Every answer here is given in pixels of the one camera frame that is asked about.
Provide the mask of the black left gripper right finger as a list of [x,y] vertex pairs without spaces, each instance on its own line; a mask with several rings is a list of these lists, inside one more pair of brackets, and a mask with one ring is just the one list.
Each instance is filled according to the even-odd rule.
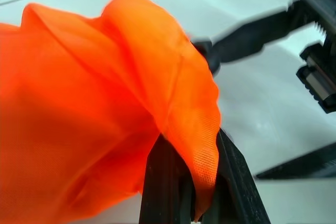
[[244,156],[222,129],[216,144],[219,161],[215,192],[202,223],[264,223],[264,204]]

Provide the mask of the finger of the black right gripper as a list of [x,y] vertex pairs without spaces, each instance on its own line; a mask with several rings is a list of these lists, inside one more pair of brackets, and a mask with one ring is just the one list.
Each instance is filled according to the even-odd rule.
[[245,23],[216,42],[193,41],[215,75],[222,63],[229,63],[260,52],[264,45],[288,36],[316,19],[316,12],[305,0],[293,2],[287,10]]

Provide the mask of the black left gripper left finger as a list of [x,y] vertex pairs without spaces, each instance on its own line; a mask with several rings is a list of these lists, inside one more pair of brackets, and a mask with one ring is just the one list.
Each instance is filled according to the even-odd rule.
[[146,161],[140,223],[191,223],[193,194],[188,167],[160,135]]

